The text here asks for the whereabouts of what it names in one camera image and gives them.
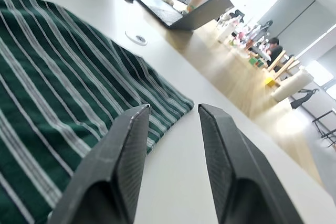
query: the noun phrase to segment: bright window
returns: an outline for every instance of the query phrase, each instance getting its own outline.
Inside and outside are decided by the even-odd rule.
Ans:
[[[306,70],[314,77],[314,82],[319,86],[323,86],[334,78],[327,69],[315,60],[306,67]]]
[[[336,99],[336,85],[327,89],[327,94]]]

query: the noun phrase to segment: table surface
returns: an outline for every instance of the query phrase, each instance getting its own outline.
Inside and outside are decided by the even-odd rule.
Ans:
[[[123,0],[47,1],[67,8],[116,43],[143,57],[195,104],[202,102],[223,108],[268,158],[303,221],[334,223],[336,209],[332,198],[190,64],[188,57],[195,52],[209,57],[205,50],[208,45],[204,44],[206,34],[200,35],[203,38],[200,40],[200,37],[191,36],[192,33],[179,33],[188,41],[187,48],[170,31],[156,29],[145,22],[148,21],[143,18],[146,14],[140,12],[137,4]],[[125,35],[125,30],[129,29],[144,36],[148,44],[139,46],[131,42]],[[206,26],[201,31],[206,33],[208,29]],[[209,45],[213,43],[210,38],[208,41]],[[173,126],[146,158],[135,223],[218,223],[196,109]]]

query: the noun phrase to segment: striped cloth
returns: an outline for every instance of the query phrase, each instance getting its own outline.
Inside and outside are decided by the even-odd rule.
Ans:
[[[144,103],[148,152],[194,106],[63,8],[0,0],[0,223],[45,223],[113,120]]]

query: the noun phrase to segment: white stripe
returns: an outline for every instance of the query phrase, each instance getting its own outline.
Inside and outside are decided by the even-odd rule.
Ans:
[[[63,22],[62,19],[60,19],[57,15],[54,14],[54,12],[50,9],[48,3],[46,2],[46,6],[47,9],[50,11],[50,13],[52,13],[54,15],[54,18],[57,19],[57,21],[62,25],[62,27],[69,33],[69,36],[72,38],[72,41],[76,44],[77,48],[80,50],[80,52],[82,53],[82,55],[85,57],[85,59],[91,64],[91,66],[95,69],[95,71],[100,75],[101,78],[104,79],[104,81],[109,85],[109,87],[114,91],[114,93],[116,93],[118,95],[118,97],[129,107],[132,108],[133,105],[131,105],[128,100],[125,99],[124,96],[122,96],[120,94],[120,92],[112,85],[112,83],[105,77],[105,75],[103,75],[103,73],[99,70],[99,68],[97,68],[97,66],[95,64],[93,64],[93,62],[91,61],[91,59],[86,55],[86,53],[82,50],[82,48],[80,47],[80,45],[78,44],[78,42],[76,41],[75,37],[72,35],[72,32],[68,29],[68,27],[65,25],[65,23]],[[132,97],[137,103],[138,105],[141,104],[140,98],[138,97],[138,94],[136,95],[136,97]]]
[[[0,136],[16,162],[29,177],[50,207],[54,208],[62,193],[21,142],[7,118],[0,110]]]
[[[141,84],[139,84],[139,86],[143,87],[144,89],[151,90],[151,91],[155,92],[155,91],[154,91],[153,89],[151,89],[151,88],[144,82],[144,80],[140,77],[140,75],[139,75],[139,73],[138,73],[136,67],[135,67],[135,66],[133,65],[133,63],[129,60],[128,56],[127,56],[123,51],[121,51],[121,52],[124,54],[125,58],[127,59],[127,61],[129,62],[129,64],[130,64],[131,67],[133,68],[135,74],[137,75],[137,77],[138,77],[138,79],[139,79],[139,82],[142,82]],[[121,58],[120,58],[118,55],[116,55],[116,58],[117,58],[116,60],[119,62],[119,66],[120,66],[121,68],[123,68],[124,71],[127,72],[129,75],[131,75],[131,74],[129,73],[128,69],[127,69],[127,68],[125,67],[125,65],[122,63]],[[157,99],[157,101],[160,100],[161,103],[165,103],[165,101],[163,101],[160,97],[158,97],[158,98],[156,98],[155,96],[153,96],[153,97],[154,97],[155,99]],[[163,116],[161,116],[161,115],[159,115],[159,114],[158,114],[158,116],[160,116],[160,119],[161,119],[162,121],[164,121],[164,122],[167,123],[168,125],[171,125],[171,122],[168,122]]]
[[[122,51],[122,53],[124,54],[124,56],[127,58],[128,62],[130,63],[130,65],[132,66],[132,68],[134,69],[134,71],[136,72],[136,75],[138,76],[139,79],[142,80],[143,84],[150,90],[152,90],[153,92],[157,92],[159,93],[162,97],[165,97],[165,99],[163,100],[162,98],[160,98],[160,100],[163,102],[163,103],[168,103],[170,105],[173,105],[175,108],[177,108],[178,110],[181,110],[183,112],[183,114],[186,113],[186,109],[183,108],[181,105],[179,105],[176,101],[174,101],[173,99],[169,98],[169,96],[162,90],[162,88],[155,82],[153,81],[154,79],[151,77],[151,75],[149,74],[148,72],[148,69],[146,66],[144,66],[143,64],[143,61],[141,60],[140,57],[135,57],[136,61],[138,62],[138,64],[140,65],[142,71],[144,72],[145,74],[145,78],[146,80],[151,84],[153,85],[154,88],[151,88],[148,84],[146,84],[146,81],[144,81],[136,67],[133,65],[133,63],[129,60],[129,58],[127,57],[126,53],[124,52],[123,48],[120,48],[120,50]],[[178,117],[180,117],[181,115],[179,114],[179,112],[173,108],[171,108],[169,105],[167,105],[167,108],[172,112],[174,113],[175,115],[177,115]]]
[[[66,88],[66,90],[71,94],[74,101],[76,101],[79,106],[83,109],[84,113],[88,115],[88,113],[93,117],[92,123],[97,125],[98,129],[101,131],[102,135],[105,135],[107,133],[107,128],[105,123],[94,113],[91,106],[87,103],[87,101],[80,95],[78,90],[72,85],[72,83],[69,81],[69,79],[65,76],[65,74],[62,72],[62,70],[58,67],[58,65],[55,63],[55,61],[49,57],[49,55],[44,51],[43,47],[39,44],[37,39],[35,38],[32,30],[30,29],[29,25],[23,18],[22,14],[19,10],[16,9],[13,2],[11,0],[5,0],[5,3],[7,5],[7,8],[13,13],[15,19],[17,20],[20,28],[24,32],[27,40],[29,41],[30,45],[34,48],[34,50],[38,53],[38,55],[41,57],[41,59],[44,60],[44,62],[48,65],[49,69],[53,72],[53,74],[58,78],[58,80],[63,84],[63,86]],[[60,53],[52,46],[55,53],[60,57],[61,60],[62,57]],[[85,85],[84,81],[79,78],[78,74],[75,73],[75,71],[72,69],[72,67],[63,60],[65,65],[72,70],[72,72],[75,74],[75,76],[79,79],[79,81],[83,84],[83,86],[87,89],[88,92],[91,92],[88,90],[87,86]]]
[[[50,7],[49,7],[49,5],[48,5],[48,3],[47,2],[45,2],[46,3],[46,6],[47,6],[47,8],[48,8],[48,10],[51,12],[51,13],[53,13],[53,15],[54,15],[54,17],[62,24],[62,26],[64,27],[64,29],[66,29],[67,30],[67,32],[69,33],[69,35],[71,36],[71,38],[73,39],[73,41],[76,43],[76,45],[77,45],[77,47],[79,48],[79,50],[83,53],[83,55],[85,56],[85,58],[92,64],[92,66],[94,67],[94,69],[97,71],[97,72],[99,72],[99,74],[104,78],[104,80],[109,84],[109,86],[114,90],[114,92],[116,92],[118,95],[119,95],[119,97],[123,100],[123,102],[127,105],[127,106],[129,106],[130,108],[132,108],[133,106],[119,93],[119,91],[117,90],[117,89],[115,89],[115,87],[111,84],[111,82],[101,73],[101,71],[97,68],[97,66],[95,65],[95,64],[93,64],[93,62],[90,60],[90,58],[82,51],[82,49],[80,48],[80,46],[78,45],[78,43],[77,43],[77,41],[76,41],[76,39],[73,37],[73,35],[72,35],[72,32],[67,28],[67,26],[65,25],[65,23],[62,21],[62,19],[60,19],[60,18],[58,18],[58,16],[53,12],[53,10],[52,9],[50,9]],[[114,72],[113,71],[111,71],[110,72],[111,74],[112,74],[112,76],[113,77],[115,77],[115,79],[118,79],[118,78],[116,78],[116,76],[114,75]],[[138,104],[141,104],[141,101],[140,101],[140,98],[138,98],[138,94],[136,93],[135,95],[136,95],[136,98],[135,97],[133,97],[132,95],[132,93],[130,93],[129,92],[129,95],[134,99],[134,100],[136,100],[136,102],[138,103]],[[166,127],[164,126],[164,125],[162,125],[162,123],[160,122],[160,121],[158,121],[156,118],[154,118],[154,117],[152,117],[151,115],[150,115],[150,122],[151,123],[153,123],[155,126],[157,126],[158,128],[160,128],[162,131],[166,131]],[[155,131],[155,130],[153,130],[153,129],[149,129],[149,131],[150,132],[152,132],[154,135],[156,135],[157,137],[159,137],[160,138],[160,134],[159,134],[159,132],[157,132],[157,131]]]
[[[91,29],[88,25],[86,25],[86,24],[84,24],[84,25],[91,31],[91,33],[92,33],[93,35],[95,35],[95,34],[93,33],[92,29]],[[99,40],[99,42],[106,48],[106,50],[108,50],[109,53],[110,53],[112,56],[114,56],[114,59],[115,59],[116,61],[119,62],[119,66],[120,66],[121,68],[123,68],[124,70],[126,70],[126,67],[125,67],[124,64],[121,62],[121,59],[120,59],[118,53],[115,51],[115,48],[112,46],[111,48],[113,48],[114,52],[111,52],[111,49],[108,48],[108,47],[106,47],[106,45],[102,43],[102,41],[101,41],[100,38],[98,38],[97,36],[96,36],[96,38],[97,38],[97,39]],[[173,123],[175,123],[175,122],[177,121],[176,118],[174,118],[174,117],[173,117],[173,116],[166,110],[166,108],[165,108],[164,106],[162,106],[162,104],[157,100],[157,98],[155,98],[155,97],[153,96],[153,94],[152,94],[151,92],[149,92],[145,87],[141,86],[138,82],[134,81],[134,79],[131,77],[130,74],[129,74],[128,76],[129,76],[129,81],[132,82],[133,85],[135,85],[135,86],[137,87],[137,89],[138,89],[140,92],[142,92],[143,94],[145,94],[145,95],[146,95],[146,96],[153,102],[153,104],[155,104],[155,105],[159,108],[159,110],[162,112],[163,115],[165,115],[165,116],[166,116],[171,122],[173,122]]]
[[[90,28],[90,26],[88,26],[87,24],[84,24],[90,31],[91,33],[96,37],[96,39],[99,41],[99,43],[101,43],[105,49],[114,56],[114,59],[119,62],[119,66],[121,68],[124,69],[125,72],[128,72],[127,68],[125,67],[125,65],[122,63],[120,56],[118,55],[118,53],[116,52],[113,44],[111,44],[111,47],[109,48],[97,35],[96,33]],[[149,99],[151,99],[151,101],[159,108],[159,110],[162,112],[162,114],[164,114],[171,122],[175,123],[177,121],[176,118],[174,118],[167,110],[165,107],[162,106],[162,104],[157,100],[157,98],[155,98],[152,93],[150,93],[144,86],[140,85],[138,82],[134,81],[134,79],[131,77],[131,75],[129,74],[129,81],[131,81],[133,83],[133,85],[135,85],[142,93],[144,93],[147,97],[149,97]]]
[[[181,106],[181,105],[180,105],[178,102],[176,102],[174,99],[170,98],[170,97],[166,94],[166,92],[163,90],[163,88],[157,83],[157,81],[156,81],[156,80],[149,74],[149,72],[148,72],[148,68],[147,68],[146,65],[145,65],[145,61],[144,61],[142,58],[140,58],[140,57],[136,58],[136,60],[137,60],[137,62],[139,63],[139,65],[141,66],[143,72],[145,73],[146,79],[147,79],[153,86],[156,87],[157,92],[159,92],[162,96],[166,97],[167,101],[168,101],[171,105],[175,106],[177,109],[181,110],[181,111],[183,112],[183,114],[187,113],[186,108],[183,107],[183,106]]]
[[[19,209],[19,211],[21,212],[21,214],[23,215],[23,217],[25,218],[25,220],[29,224],[34,224],[35,223],[34,218],[30,214],[30,212],[27,210],[27,208],[25,207],[25,205],[23,205],[22,201],[16,195],[16,193],[11,188],[10,184],[6,181],[6,179],[4,178],[4,176],[2,175],[1,172],[0,172],[0,184],[6,190],[6,192],[9,195],[9,197],[12,199],[12,201],[14,202],[14,204],[16,205],[16,207]]]
[[[9,86],[5,82],[4,78],[0,74],[0,82],[4,86],[5,90],[7,91],[10,98],[15,103],[16,107],[19,109],[20,113],[24,116],[24,118],[29,123],[31,129],[35,132],[35,134],[41,139],[41,141],[44,143],[44,145],[47,147],[49,152],[52,154],[52,156],[58,161],[58,163],[64,168],[64,170],[70,175],[73,175],[72,169],[67,165],[67,163],[59,156],[59,154],[54,150],[54,148],[49,144],[49,142],[46,140],[46,138],[43,136],[43,134],[39,131],[39,129],[36,127],[36,125],[33,123],[27,112],[24,110],[24,108],[21,106],[21,104],[16,99],[15,95],[10,90]]]
[[[61,16],[67,22],[67,24],[69,26],[71,26],[73,28],[74,32],[76,32],[87,43],[87,46],[90,47],[91,51],[94,52],[94,53],[97,53],[100,56],[100,57],[97,57],[97,59],[99,59],[99,61],[103,65],[105,65],[105,64],[112,65],[110,63],[110,61],[105,58],[105,56],[96,48],[96,46],[92,43],[92,41],[84,34],[84,32],[71,19],[71,17],[69,17],[69,15],[66,13],[66,11],[59,6],[56,6],[56,7],[57,7],[59,13],[61,14]],[[138,96],[137,92],[129,85],[129,83],[126,81],[126,79],[118,73],[118,71],[114,68],[113,65],[111,66],[111,69],[109,69],[109,70],[111,70],[111,74],[113,75],[113,77],[116,80],[118,80],[118,82],[125,88],[125,90],[129,93],[129,95],[132,96],[139,104],[141,104],[141,101],[139,100],[139,98],[136,99],[137,96]]]
[[[42,94],[37,90],[32,80],[28,77],[22,66],[17,62],[12,52],[9,51],[3,40],[0,38],[0,53],[4,56],[7,64],[12,69],[16,78],[21,82],[22,86],[34,101],[36,107],[44,116],[51,127],[58,130],[71,148],[78,153],[79,156],[85,157],[89,153],[90,147],[80,139],[72,130],[72,128],[63,123],[52,110]]]
[[[50,27],[51,31],[54,33],[55,37],[59,41],[59,43],[62,45],[63,49],[67,52],[67,54],[70,56],[70,58],[80,67],[80,69],[83,71],[83,73],[92,81],[93,84],[97,87],[99,92],[105,97],[105,99],[113,106],[114,110],[121,114],[124,112],[124,109],[119,105],[119,103],[115,100],[115,98],[111,95],[111,93],[105,88],[105,86],[97,79],[97,77],[91,72],[91,70],[87,67],[87,65],[80,59],[80,57],[77,56],[77,54],[72,50],[72,48],[68,45],[66,40],[64,39],[62,33],[58,30],[56,24],[54,21],[48,16],[45,10],[43,10],[36,2],[36,0],[30,0],[32,6],[35,8],[36,11],[38,11],[42,17],[47,22],[48,26]],[[35,22],[37,23],[38,27],[44,34],[44,36],[47,38],[47,35],[45,34],[44,30],[40,26],[39,22],[36,20],[34,15],[33,16]]]
[[[21,44],[17,41],[16,37],[14,36],[13,32],[11,31],[11,29],[9,28],[6,20],[3,18],[3,22],[7,28],[7,31],[9,32],[10,36],[12,37],[13,41],[15,42],[15,44],[18,46],[18,48],[21,50],[21,52],[26,56],[26,58],[29,60],[29,62],[31,63],[31,65],[35,68],[35,70],[40,74],[40,76],[42,77],[42,79],[44,80],[45,84],[48,86],[48,88],[53,92],[53,94],[55,95],[55,97],[57,98],[57,100],[62,104],[62,106],[64,107],[64,109],[67,111],[67,113],[69,114],[69,116],[73,119],[74,123],[76,123],[78,126],[82,126],[84,128],[86,128],[88,131],[90,131],[95,138],[97,139],[97,141],[99,141],[101,139],[101,137],[97,134],[97,132],[91,128],[90,126],[88,126],[86,123],[83,122],[79,122],[77,120],[77,118],[75,117],[75,115],[72,113],[72,111],[69,109],[69,107],[66,105],[66,103],[64,102],[64,100],[61,98],[61,96],[57,93],[57,91],[54,89],[54,87],[50,84],[50,82],[48,81],[48,79],[45,77],[45,75],[42,73],[42,71],[38,68],[38,66],[34,63],[34,61],[32,60],[32,58],[29,56],[29,54],[27,53],[27,51],[21,46]]]
[[[91,47],[91,50],[95,53],[96,57],[97,57],[97,55],[99,55],[99,57],[97,57],[97,59],[106,67],[106,69],[109,70],[111,74],[116,72],[117,74],[114,77],[119,79],[118,80],[119,83],[123,84],[124,88],[126,88],[126,87],[129,88],[130,85],[129,85],[128,81],[126,81],[126,79],[118,73],[118,71],[115,69],[113,64],[111,64],[111,62],[95,47],[95,45],[91,42],[91,40],[89,38],[86,37],[85,33],[77,26],[77,24],[70,17],[68,17],[68,14],[65,12],[65,10],[63,10],[62,8],[60,8],[58,6],[56,6],[56,7],[59,10],[59,12],[62,14],[63,18],[74,29],[74,31],[76,31],[77,34],[87,43],[87,45],[89,47]],[[158,120],[156,120],[156,122],[153,122],[153,123],[156,124],[156,126],[158,128],[160,128],[162,131],[167,130],[167,127],[162,125],[161,122],[159,122]]]

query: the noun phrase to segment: desk clutter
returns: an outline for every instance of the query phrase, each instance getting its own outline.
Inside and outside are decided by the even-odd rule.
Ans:
[[[249,40],[245,40],[245,44],[244,42],[242,43],[243,36],[239,36],[237,35],[238,33],[235,33],[239,19],[239,17],[231,18],[230,22],[224,26],[221,25],[222,23],[220,21],[218,22],[219,25],[216,27],[216,32],[219,34],[217,37],[218,42],[224,43],[230,48],[233,54],[247,59],[252,66],[265,71],[266,77],[264,84],[271,88],[277,86],[276,90],[271,93],[271,96],[276,101],[280,102],[292,96],[313,81],[313,76],[302,66],[296,74],[281,81],[279,78],[280,75],[285,73],[294,63],[294,58],[286,59],[283,61],[284,63],[281,64],[280,61],[286,53],[286,51],[282,50],[279,56],[268,66],[268,56],[265,55],[266,53],[261,50],[258,50],[258,53],[249,51],[248,49],[253,46],[253,43],[250,43]]]

